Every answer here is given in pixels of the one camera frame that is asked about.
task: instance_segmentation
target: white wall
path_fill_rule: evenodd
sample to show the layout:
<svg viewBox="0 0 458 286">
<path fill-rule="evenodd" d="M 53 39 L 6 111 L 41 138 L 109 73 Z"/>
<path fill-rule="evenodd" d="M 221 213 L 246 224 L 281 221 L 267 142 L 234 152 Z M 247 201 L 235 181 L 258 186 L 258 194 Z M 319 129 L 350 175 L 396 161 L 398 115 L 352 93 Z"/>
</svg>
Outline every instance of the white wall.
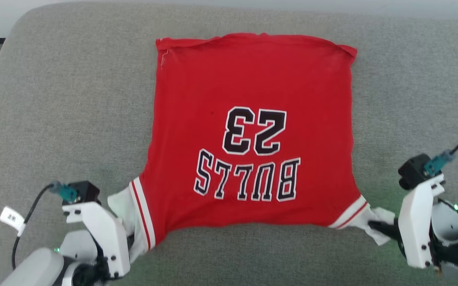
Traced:
<svg viewBox="0 0 458 286">
<path fill-rule="evenodd" d="M 0 0 L 0 37 L 32 8 L 73 0 Z M 113 0 L 458 19 L 458 0 Z"/>
</svg>

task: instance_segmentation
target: jersey armhole trim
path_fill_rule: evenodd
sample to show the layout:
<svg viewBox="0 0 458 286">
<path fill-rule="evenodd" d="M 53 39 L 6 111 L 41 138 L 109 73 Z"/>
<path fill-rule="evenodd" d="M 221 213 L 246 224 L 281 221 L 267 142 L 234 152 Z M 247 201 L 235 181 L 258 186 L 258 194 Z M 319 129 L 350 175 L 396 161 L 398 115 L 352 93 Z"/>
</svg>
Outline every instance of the jersey armhole trim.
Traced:
<svg viewBox="0 0 458 286">
<path fill-rule="evenodd" d="M 144 196 L 144 192 L 142 190 L 142 185 L 140 183 L 140 178 L 135 178 L 131 183 L 129 183 L 132 198 L 134 200 L 135 206 L 138 209 L 139 216 L 140 216 L 140 226 L 144 231 L 145 249 L 147 251 L 151 250 L 155 247 L 156 239 L 155 239 L 155 231 L 153 228 L 153 223 L 151 221 L 151 215 L 149 214 L 149 208 L 147 206 L 146 197 Z"/>
<path fill-rule="evenodd" d="M 338 217 L 338 219 L 329 225 L 329 228 L 342 229 L 347 226 L 358 214 L 360 214 L 369 203 L 367 200 L 360 195 L 354 203 L 352 203 L 343 213 Z"/>
</svg>

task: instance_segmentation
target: label tag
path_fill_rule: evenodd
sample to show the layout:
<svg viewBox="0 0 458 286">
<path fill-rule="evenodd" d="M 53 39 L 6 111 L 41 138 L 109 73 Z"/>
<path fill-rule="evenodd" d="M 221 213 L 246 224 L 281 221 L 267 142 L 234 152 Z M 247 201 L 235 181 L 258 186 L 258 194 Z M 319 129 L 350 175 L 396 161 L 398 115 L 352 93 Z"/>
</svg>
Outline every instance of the label tag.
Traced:
<svg viewBox="0 0 458 286">
<path fill-rule="evenodd" d="M 15 228 L 18 231 L 17 236 L 20 237 L 26 225 L 24 224 L 24 217 L 19 214 L 16 210 L 11 207 L 6 206 L 1 215 L 0 221 L 6 223 L 7 225 Z"/>
</svg>

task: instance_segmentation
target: basketball jersey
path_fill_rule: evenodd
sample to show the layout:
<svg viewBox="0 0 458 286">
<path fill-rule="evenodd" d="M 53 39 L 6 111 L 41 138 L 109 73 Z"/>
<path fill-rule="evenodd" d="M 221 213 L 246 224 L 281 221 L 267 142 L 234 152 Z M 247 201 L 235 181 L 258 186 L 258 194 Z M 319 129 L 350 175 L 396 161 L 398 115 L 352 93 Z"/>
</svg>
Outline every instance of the basketball jersey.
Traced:
<svg viewBox="0 0 458 286">
<path fill-rule="evenodd" d="M 129 186 L 146 250 L 196 226 L 344 228 L 368 207 L 351 169 L 356 49 L 267 34 L 156 47 L 151 145 Z"/>
</svg>

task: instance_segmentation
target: gray sofa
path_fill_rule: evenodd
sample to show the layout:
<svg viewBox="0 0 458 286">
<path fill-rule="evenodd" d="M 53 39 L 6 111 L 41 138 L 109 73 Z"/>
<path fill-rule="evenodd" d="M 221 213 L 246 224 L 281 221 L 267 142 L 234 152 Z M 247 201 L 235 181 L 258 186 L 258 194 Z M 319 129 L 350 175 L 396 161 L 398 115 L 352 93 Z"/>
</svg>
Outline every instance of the gray sofa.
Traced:
<svg viewBox="0 0 458 286">
<path fill-rule="evenodd" d="M 145 4 L 70 3 L 30 11 L 0 53 L 0 211 L 25 214 L 52 180 L 89 180 L 107 196 L 141 172 L 151 139 L 155 38 L 236 31 L 305 34 L 358 49 L 354 175 L 374 207 L 398 213 L 398 167 L 458 142 L 458 21 Z M 445 168 L 458 201 L 458 159 Z M 67 231 L 44 195 L 21 262 Z M 0 282 L 15 230 L 0 223 Z M 170 234 L 114 285 L 454 285 L 409 268 L 396 243 L 361 230 L 260 224 Z"/>
</svg>

